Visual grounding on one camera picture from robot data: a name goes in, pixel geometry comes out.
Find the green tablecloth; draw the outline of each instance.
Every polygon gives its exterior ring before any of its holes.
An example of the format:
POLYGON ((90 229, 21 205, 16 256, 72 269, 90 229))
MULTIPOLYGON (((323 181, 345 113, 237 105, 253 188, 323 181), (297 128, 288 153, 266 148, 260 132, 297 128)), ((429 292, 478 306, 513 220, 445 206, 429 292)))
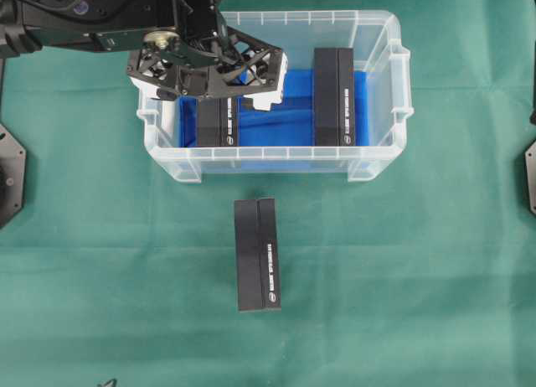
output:
POLYGON ((147 155, 125 54, 8 62, 28 148, 0 233, 0 385, 534 386, 533 0, 226 0, 387 9, 412 51, 407 150, 378 179, 208 176, 147 155), (277 198, 282 312, 238 314, 233 200, 277 198))

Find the cable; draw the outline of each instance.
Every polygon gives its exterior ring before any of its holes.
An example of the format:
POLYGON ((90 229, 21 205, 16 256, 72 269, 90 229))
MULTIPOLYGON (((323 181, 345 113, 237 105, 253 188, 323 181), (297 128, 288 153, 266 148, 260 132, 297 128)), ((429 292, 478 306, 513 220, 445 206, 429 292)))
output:
POLYGON ((173 9, 173 24, 175 27, 178 26, 178 11, 177 11, 177 0, 172 0, 172 9, 173 9))
POLYGON ((37 2, 35 0, 19 0, 20 2, 29 4, 30 6, 33 6, 35 8, 38 8, 40 10, 44 10, 45 12, 51 12, 51 13, 62 13, 62 12, 68 12, 78 6, 83 0, 74 0, 73 2, 69 3, 67 6, 60 6, 60 7, 54 7, 49 6, 47 4, 43 4, 40 2, 37 2))
POLYGON ((188 14, 193 13, 192 7, 185 0, 178 0, 178 1, 183 5, 183 7, 185 7, 188 10, 188 14))

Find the blue liner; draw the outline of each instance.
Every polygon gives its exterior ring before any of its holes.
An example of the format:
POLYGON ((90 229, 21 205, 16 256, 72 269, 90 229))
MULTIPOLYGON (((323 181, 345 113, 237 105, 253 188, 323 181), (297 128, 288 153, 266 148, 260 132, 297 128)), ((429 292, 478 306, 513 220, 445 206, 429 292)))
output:
MULTIPOLYGON (((241 147, 310 147, 314 145, 312 70, 290 70, 285 79, 283 103, 272 105, 270 112, 252 111, 239 101, 241 147)), ((367 74, 355 72, 356 143, 369 144, 367 118, 367 74)), ((178 101, 178 145, 195 147, 197 102, 183 97, 178 101)))

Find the black metal bracket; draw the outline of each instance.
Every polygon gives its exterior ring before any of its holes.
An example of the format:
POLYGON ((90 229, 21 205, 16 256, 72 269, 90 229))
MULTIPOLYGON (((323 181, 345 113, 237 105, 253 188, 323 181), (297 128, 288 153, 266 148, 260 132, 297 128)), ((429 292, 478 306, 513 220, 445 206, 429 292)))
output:
POLYGON ((104 384, 99 384, 97 387, 117 387, 117 380, 112 379, 112 380, 106 381, 104 384))
POLYGON ((533 114, 530 122, 536 126, 536 43, 534 43, 534 82, 533 82, 533 114))
MULTIPOLYGON (((4 60, 0 59, 0 97, 2 95, 4 60)), ((23 207, 26 150, 0 125, 0 228, 23 207)))
POLYGON ((530 210, 536 215, 536 142, 525 152, 530 210))
POLYGON ((126 73, 157 86, 158 97, 165 101, 175 101, 181 95, 199 99, 229 98, 277 90, 283 51, 237 29, 228 27, 228 31, 233 47, 243 44, 248 48, 246 53, 251 51, 248 59, 241 58, 234 70, 220 73, 224 57, 218 55, 210 58, 212 64, 207 60, 205 67, 196 68, 191 60, 183 59, 192 59, 199 52, 193 53, 193 49, 184 46, 182 58, 175 52, 157 49, 132 51, 126 73))

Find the black rectangular box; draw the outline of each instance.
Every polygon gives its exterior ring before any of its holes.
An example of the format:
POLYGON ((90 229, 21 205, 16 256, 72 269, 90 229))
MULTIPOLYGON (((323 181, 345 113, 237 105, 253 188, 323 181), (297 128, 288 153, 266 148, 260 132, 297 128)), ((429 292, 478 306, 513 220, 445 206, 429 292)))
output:
POLYGON ((198 101, 197 147, 238 147, 236 98, 198 101))
POLYGON ((238 308, 281 309, 274 199, 234 202, 238 308))
POLYGON ((219 147, 219 100, 198 101, 196 146, 219 147))
POLYGON ((353 49, 315 49, 315 145, 355 145, 353 49))
POLYGON ((338 52, 315 49, 315 145, 338 146, 338 52))

